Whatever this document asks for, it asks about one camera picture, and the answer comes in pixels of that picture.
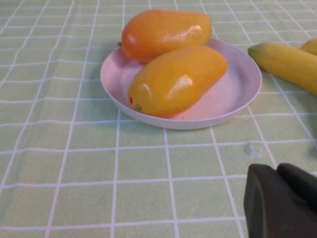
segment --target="black object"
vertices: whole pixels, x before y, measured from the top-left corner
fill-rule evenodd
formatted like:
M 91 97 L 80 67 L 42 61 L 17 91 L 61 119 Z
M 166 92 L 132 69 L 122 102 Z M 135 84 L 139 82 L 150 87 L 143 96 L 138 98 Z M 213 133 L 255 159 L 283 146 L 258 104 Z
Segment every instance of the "black object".
M 292 164 L 251 164 L 243 205 L 250 238 L 317 238 L 317 178 Z

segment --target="stain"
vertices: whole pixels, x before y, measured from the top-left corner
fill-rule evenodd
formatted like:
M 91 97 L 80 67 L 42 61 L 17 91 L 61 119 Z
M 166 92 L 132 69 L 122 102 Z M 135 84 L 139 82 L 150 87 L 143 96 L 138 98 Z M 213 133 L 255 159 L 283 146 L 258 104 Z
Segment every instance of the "stain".
M 248 156 L 252 159 L 258 159 L 262 157 L 262 148 L 254 146 L 251 142 L 248 142 L 244 147 L 244 150 Z

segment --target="pink plate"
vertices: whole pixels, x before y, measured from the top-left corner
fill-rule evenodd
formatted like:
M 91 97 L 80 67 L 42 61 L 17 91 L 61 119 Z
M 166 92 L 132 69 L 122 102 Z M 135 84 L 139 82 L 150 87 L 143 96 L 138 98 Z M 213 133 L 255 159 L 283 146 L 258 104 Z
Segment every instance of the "pink plate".
M 132 109 L 126 92 L 143 64 L 127 58 L 120 48 L 106 58 L 101 68 L 103 87 L 119 109 L 150 125 L 197 129 L 223 123 L 241 113 L 252 102 L 261 88 L 262 75 L 253 59 L 239 48 L 213 38 L 207 46 L 226 58 L 228 70 L 194 106 L 171 118 L 152 117 Z

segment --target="mango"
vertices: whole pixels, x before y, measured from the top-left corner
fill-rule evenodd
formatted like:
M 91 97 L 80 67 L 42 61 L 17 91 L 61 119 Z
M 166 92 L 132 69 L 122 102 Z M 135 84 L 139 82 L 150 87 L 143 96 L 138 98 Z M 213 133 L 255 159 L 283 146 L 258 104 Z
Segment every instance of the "mango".
M 211 33 L 211 18 L 206 13 L 150 9 L 129 20 L 120 46 L 129 58 L 147 63 L 178 48 L 205 46 Z
M 193 106 L 226 73 L 225 57 L 206 46 L 176 49 L 147 63 L 127 91 L 132 108 L 166 118 Z

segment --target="tablecloth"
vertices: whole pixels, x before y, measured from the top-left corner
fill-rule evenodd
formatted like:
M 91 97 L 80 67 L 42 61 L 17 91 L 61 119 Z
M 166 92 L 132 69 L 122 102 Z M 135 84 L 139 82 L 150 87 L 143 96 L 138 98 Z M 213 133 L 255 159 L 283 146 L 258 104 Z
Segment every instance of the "tablecloth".
M 317 175 L 317 97 L 264 71 L 244 112 L 211 128 L 118 110 L 101 65 L 149 8 L 206 12 L 244 52 L 317 37 L 315 0 L 1 0 L 1 238 L 248 237 L 249 164 Z

